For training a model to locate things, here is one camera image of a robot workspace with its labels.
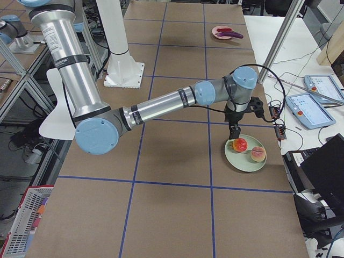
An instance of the control tablet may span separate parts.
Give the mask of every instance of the control tablet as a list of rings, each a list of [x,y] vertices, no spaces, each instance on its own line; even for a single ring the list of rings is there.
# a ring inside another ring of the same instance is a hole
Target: control tablet
[[[327,97],[344,101],[344,94],[331,75],[306,75],[304,78],[308,89]],[[333,103],[331,100],[315,96],[321,104]]]
[[[308,129],[335,124],[334,118],[309,93],[288,96],[286,104],[301,124]]]

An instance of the blue joint cap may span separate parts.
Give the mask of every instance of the blue joint cap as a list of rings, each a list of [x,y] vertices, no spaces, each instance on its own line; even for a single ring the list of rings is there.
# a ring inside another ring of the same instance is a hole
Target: blue joint cap
[[[39,7],[49,3],[51,0],[17,0],[24,6],[28,7]]]
[[[116,146],[118,139],[116,127],[104,118],[88,118],[76,127],[77,144],[83,151],[93,155],[109,152]]]
[[[1,32],[0,32],[0,39],[2,39],[2,41],[3,41],[6,45],[12,42],[12,39],[11,39],[8,35],[6,35],[6,34],[4,34],[4,33],[1,33]]]
[[[5,15],[3,17],[0,17],[1,20],[4,20],[5,22],[19,22],[20,19],[16,15]]]
[[[237,68],[233,73],[233,79],[241,87],[253,90],[256,87],[258,75],[254,69],[248,66]]]
[[[209,81],[197,82],[195,86],[196,101],[200,105],[210,105],[214,103],[216,93],[214,85]]]
[[[82,23],[73,23],[74,29],[76,32],[82,32],[84,30],[84,22]]]

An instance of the black chair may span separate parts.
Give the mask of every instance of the black chair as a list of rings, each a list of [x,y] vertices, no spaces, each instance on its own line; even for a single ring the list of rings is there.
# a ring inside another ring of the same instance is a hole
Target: black chair
[[[273,16],[285,17],[290,7],[292,0],[265,0],[265,10],[267,14]],[[300,9],[300,13],[304,16],[306,14],[307,5],[311,0],[306,0]]]

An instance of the apple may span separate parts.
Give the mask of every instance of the apple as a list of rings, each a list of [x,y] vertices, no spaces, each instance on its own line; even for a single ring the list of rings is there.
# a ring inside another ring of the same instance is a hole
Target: apple
[[[237,138],[233,141],[232,147],[236,152],[244,152],[247,150],[247,141],[244,138]]]
[[[251,158],[256,162],[262,162],[267,156],[267,152],[263,147],[253,147],[251,151]]]

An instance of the gray robot arm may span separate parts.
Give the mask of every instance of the gray robot arm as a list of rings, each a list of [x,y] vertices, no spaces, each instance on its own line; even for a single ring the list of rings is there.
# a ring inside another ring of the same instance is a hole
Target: gray robot arm
[[[257,74],[249,67],[236,69],[233,76],[200,81],[132,107],[112,110],[99,95],[73,28],[78,6],[75,1],[18,1],[26,5],[31,21],[43,32],[75,108],[76,142],[85,152],[107,153],[116,146],[120,136],[135,126],[194,104],[211,105],[221,101],[227,102],[225,116],[230,126],[230,138],[234,139],[239,137],[238,121],[243,114],[255,111],[251,94]]]
[[[16,15],[0,17],[0,38],[5,44],[15,40],[17,46],[21,49],[26,49],[33,45],[30,35]]]
[[[226,101],[225,117],[230,126],[230,139],[239,137],[239,120],[247,112],[263,115],[262,102],[251,97],[256,86],[257,73],[249,67],[237,68],[233,76],[218,80],[200,81],[143,103],[121,107],[81,121],[75,139],[91,154],[104,154],[118,142],[119,137],[134,127],[173,111],[194,104],[211,105]]]

